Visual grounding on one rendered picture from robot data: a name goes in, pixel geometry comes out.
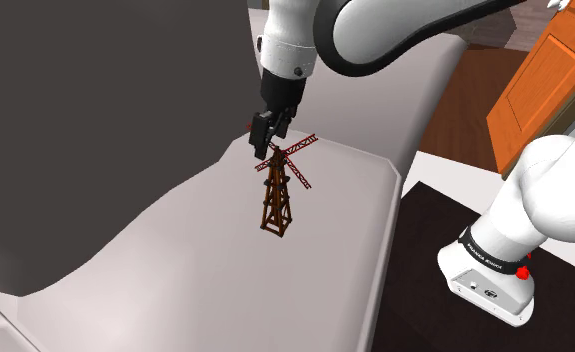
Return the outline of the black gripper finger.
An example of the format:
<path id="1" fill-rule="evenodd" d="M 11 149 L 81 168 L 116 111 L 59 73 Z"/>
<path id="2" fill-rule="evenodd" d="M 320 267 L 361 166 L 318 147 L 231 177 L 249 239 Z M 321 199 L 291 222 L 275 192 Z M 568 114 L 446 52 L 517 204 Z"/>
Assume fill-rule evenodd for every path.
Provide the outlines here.
<path id="1" fill-rule="evenodd" d="M 296 108 L 285 108 L 282 111 L 275 111 L 274 117 L 276 121 L 274 123 L 273 135 L 281 139 L 284 139 L 287 135 L 289 125 L 297 114 Z"/>
<path id="2" fill-rule="evenodd" d="M 268 133 L 273 126 L 274 114 L 271 111 L 255 113 L 249 133 L 249 144 L 254 147 L 254 157 L 259 160 L 266 158 L 268 148 Z"/>

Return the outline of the brown windmill model, red blades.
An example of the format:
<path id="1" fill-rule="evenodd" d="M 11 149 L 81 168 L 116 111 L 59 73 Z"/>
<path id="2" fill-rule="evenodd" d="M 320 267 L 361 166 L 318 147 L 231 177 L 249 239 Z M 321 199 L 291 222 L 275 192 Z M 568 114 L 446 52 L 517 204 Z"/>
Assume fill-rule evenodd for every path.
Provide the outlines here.
<path id="1" fill-rule="evenodd" d="M 268 175 L 264 180 L 266 190 L 260 225 L 262 230 L 283 237 L 292 223 L 293 217 L 288 189 L 291 177 L 286 173 L 285 168 L 288 167 L 291 170 L 292 174 L 301 182 L 305 189 L 310 189 L 310 183 L 292 162 L 290 156 L 310 146 L 317 140 L 318 137 L 315 134 L 311 134 L 287 149 L 281 149 L 274 143 L 269 143 L 269 148 L 273 151 L 272 156 L 255 166 L 257 172 L 268 171 Z"/>

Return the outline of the grey sofa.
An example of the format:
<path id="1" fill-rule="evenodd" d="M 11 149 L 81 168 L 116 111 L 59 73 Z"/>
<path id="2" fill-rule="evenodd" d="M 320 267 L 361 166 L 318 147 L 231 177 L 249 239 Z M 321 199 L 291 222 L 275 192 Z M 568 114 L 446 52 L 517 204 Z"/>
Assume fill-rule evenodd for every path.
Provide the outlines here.
<path id="1" fill-rule="evenodd" d="M 0 0 L 0 352 L 361 352 L 423 131 L 465 43 L 319 65 L 311 191 L 259 227 L 243 0 Z"/>

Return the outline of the dark robot stand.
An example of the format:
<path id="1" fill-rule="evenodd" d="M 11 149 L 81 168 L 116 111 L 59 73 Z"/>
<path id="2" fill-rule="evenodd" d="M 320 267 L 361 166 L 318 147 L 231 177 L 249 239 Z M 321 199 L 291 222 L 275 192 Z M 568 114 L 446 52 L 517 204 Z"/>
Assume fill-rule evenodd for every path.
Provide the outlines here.
<path id="1" fill-rule="evenodd" d="M 398 213 L 372 352 L 575 352 L 575 267 L 538 248 L 535 308 L 512 327 L 449 291 L 437 253 L 477 213 L 418 182 Z"/>

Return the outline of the orange wooden door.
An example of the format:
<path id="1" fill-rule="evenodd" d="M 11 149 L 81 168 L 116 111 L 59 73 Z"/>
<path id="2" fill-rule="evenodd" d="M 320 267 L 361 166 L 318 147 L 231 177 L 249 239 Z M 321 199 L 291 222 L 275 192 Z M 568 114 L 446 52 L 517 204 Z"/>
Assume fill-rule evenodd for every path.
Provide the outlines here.
<path id="1" fill-rule="evenodd" d="M 575 0 L 561 3 L 486 118 L 502 177 L 532 140 L 563 132 L 575 101 Z"/>

